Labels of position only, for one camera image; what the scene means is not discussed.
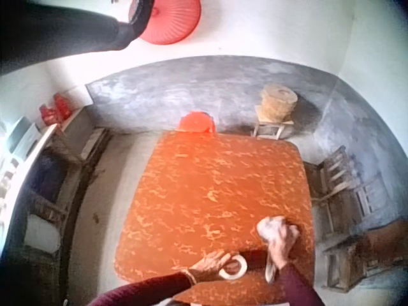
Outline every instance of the white cloth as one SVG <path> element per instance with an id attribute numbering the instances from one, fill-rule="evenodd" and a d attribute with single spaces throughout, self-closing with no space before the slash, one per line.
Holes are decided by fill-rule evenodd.
<path id="1" fill-rule="evenodd" d="M 277 217 L 266 217 L 258 222 L 256 229 L 258 235 L 269 245 L 278 235 L 278 229 L 282 224 L 285 224 L 285 218 L 281 215 Z M 296 225 L 290 225 L 289 229 L 295 237 L 299 235 Z M 277 268 L 268 252 L 265 268 L 265 279 L 268 283 L 271 284 L 275 280 L 276 270 Z"/>

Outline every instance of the marbled tabletop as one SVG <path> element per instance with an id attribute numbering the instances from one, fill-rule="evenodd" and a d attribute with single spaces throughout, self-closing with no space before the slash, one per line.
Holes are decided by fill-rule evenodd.
<path id="1" fill-rule="evenodd" d="M 115 257 L 130 282 L 166 275 L 217 249 L 264 249 L 256 224 L 284 215 L 301 238 L 292 257 L 312 283 L 314 239 L 309 188 L 292 143 L 249 136 L 167 132 L 139 182 Z M 206 305 L 256 305 L 285 300 L 279 277 L 264 271 L 198 284 L 176 296 Z"/>

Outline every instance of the bracelet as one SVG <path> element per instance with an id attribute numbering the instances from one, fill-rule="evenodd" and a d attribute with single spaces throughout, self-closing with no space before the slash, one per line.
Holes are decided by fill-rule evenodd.
<path id="1" fill-rule="evenodd" d="M 196 278 L 190 273 L 189 270 L 183 269 L 183 270 L 181 270 L 181 272 L 184 273 L 184 274 L 187 276 L 187 278 L 189 279 L 190 284 L 191 284 L 192 286 L 193 286 L 193 285 L 197 285 L 197 280 L 196 280 Z"/>

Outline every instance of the red object on shelf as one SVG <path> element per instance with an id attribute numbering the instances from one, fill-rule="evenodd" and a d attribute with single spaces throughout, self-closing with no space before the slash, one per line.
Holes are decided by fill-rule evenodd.
<path id="1" fill-rule="evenodd" d="M 54 95 L 55 107 L 57 111 L 60 113 L 63 120 L 68 119 L 71 117 L 72 112 L 68 106 L 68 99 L 62 97 L 60 94 Z"/>
<path id="2" fill-rule="evenodd" d="M 40 106 L 41 118 L 43 119 L 46 126 L 51 126 L 52 124 L 60 124 L 62 122 L 57 110 L 53 108 L 48 108 L 44 104 Z"/>
<path id="3" fill-rule="evenodd" d="M 215 133 L 215 124 L 209 114 L 204 112 L 190 112 L 182 117 L 177 131 Z"/>
<path id="4" fill-rule="evenodd" d="M 130 20 L 136 2 L 134 0 L 129 9 Z M 200 17 L 200 0 L 155 0 L 149 23 L 140 38 L 155 45 L 176 43 L 194 31 Z"/>

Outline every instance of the person's hand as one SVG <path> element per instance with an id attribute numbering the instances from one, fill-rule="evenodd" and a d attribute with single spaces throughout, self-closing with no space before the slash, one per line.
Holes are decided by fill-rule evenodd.
<path id="1" fill-rule="evenodd" d="M 296 226 L 282 224 L 275 239 L 269 244 L 268 251 L 272 261 L 280 270 L 289 262 L 289 252 L 299 236 Z"/>
<path id="2" fill-rule="evenodd" d="M 221 279 L 218 275 L 219 270 L 224 268 L 231 259 L 230 253 L 224 251 L 214 251 L 207 254 L 202 260 L 188 269 L 188 272 L 197 282 L 211 282 Z"/>

